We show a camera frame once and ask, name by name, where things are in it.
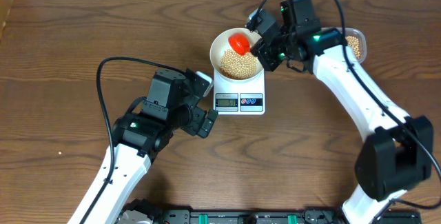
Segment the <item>red plastic measuring scoop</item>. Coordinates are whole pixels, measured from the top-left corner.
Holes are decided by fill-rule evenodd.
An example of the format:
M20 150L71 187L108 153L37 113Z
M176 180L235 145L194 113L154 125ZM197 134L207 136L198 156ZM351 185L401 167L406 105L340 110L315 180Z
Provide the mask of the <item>red plastic measuring scoop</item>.
M232 50L243 56L251 51L247 37L241 33L234 33L228 38L228 43Z

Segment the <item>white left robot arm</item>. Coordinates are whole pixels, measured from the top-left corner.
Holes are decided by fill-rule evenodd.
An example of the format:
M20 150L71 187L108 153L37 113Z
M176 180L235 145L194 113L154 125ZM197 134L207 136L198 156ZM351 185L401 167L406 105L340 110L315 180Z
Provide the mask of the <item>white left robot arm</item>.
M206 138L218 116L198 102L213 87L202 72L155 72L147 96L135 99L112 128L112 144L71 223L115 223L137 183L176 130Z

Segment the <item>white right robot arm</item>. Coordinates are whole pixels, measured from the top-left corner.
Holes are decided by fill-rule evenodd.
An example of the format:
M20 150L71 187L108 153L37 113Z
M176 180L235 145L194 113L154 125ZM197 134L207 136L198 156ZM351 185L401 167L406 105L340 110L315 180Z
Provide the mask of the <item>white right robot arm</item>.
M324 28L311 0L280 3L283 23L259 8L247 29L259 35L252 54L266 71L299 61L322 81L352 118L362 138L355 164L358 182L335 215L337 223L377 223L390 205L438 168L432 155L433 126L424 116L411 117L365 72L342 28Z

